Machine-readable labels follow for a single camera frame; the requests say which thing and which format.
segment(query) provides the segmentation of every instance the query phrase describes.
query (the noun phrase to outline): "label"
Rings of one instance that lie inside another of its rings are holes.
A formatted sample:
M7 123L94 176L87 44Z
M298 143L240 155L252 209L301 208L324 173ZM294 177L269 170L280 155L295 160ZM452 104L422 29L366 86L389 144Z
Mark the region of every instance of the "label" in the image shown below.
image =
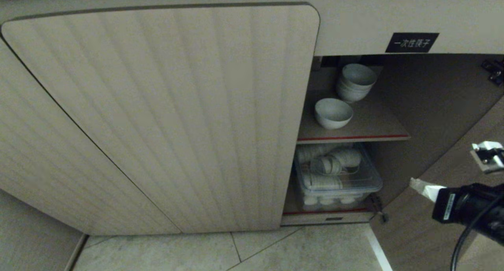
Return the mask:
M448 204L446 205L445 215L443 216L444 221L450 218L450 213L452 212L454 200L455 200L455 193L452 193L448 198Z
M439 36L439 33L394 33L385 52L427 53L434 41L436 41L437 36Z

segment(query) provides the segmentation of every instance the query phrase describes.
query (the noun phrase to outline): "white bowl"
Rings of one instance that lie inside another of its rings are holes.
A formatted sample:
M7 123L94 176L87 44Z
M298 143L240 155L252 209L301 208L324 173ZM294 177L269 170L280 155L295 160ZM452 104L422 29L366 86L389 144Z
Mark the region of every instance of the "white bowl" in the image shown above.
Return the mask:
M358 102L367 96L370 90L354 90L350 89L345 84L336 84L336 92L339 97L345 102Z
M352 118L351 106L342 100L325 98L315 104L315 118L325 129L345 126Z
M362 64L348 64L341 70L342 80L353 89L367 90L376 83L378 76L371 68Z

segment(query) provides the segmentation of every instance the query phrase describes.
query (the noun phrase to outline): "floor tile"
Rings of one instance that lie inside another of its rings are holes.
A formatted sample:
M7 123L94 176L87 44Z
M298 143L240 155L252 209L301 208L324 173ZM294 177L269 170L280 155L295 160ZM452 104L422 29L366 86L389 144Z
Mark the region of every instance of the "floor tile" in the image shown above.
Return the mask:
M97 245L97 244L104 242L108 239L111 239L113 237L114 236L90 236L90 237L88 237L88 240L86 241L86 245L84 246L84 248L88 248L88 247Z
M232 234L240 259L245 260L299 229L299 226L284 226L275 231L234 232Z
M84 249L74 271L221 271L238 262L230 233L118 236Z
M369 224L305 226L231 271L379 271Z

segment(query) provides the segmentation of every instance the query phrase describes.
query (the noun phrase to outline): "white sticker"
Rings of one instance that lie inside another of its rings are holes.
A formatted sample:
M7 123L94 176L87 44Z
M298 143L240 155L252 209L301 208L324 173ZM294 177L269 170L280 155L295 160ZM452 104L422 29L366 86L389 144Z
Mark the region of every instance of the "white sticker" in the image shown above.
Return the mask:
M447 220L450 218L450 213L452 212L453 201L455 200L455 193L450 194L450 198L448 199L448 205L446 205L445 215L443 220Z

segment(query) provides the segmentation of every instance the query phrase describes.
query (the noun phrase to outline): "cabinet door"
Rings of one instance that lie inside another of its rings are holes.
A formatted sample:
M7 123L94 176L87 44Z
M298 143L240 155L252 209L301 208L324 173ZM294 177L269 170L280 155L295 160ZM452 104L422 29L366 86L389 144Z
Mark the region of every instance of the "cabinet door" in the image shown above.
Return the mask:
M0 188L92 235L178 233L0 42Z
M485 176L469 153L472 143L490 140L504 144L502 113L504 98L420 178L448 187L475 182L494 186L504 182L504 173ZM389 222L382 224L379 217L371 220L373 231L393 270L450 269L450 258L464 226L438 223L432 219L433 208L431 201L407 188L384 209L389 214Z
M308 5L7 22L15 52L183 232L278 228L319 17Z

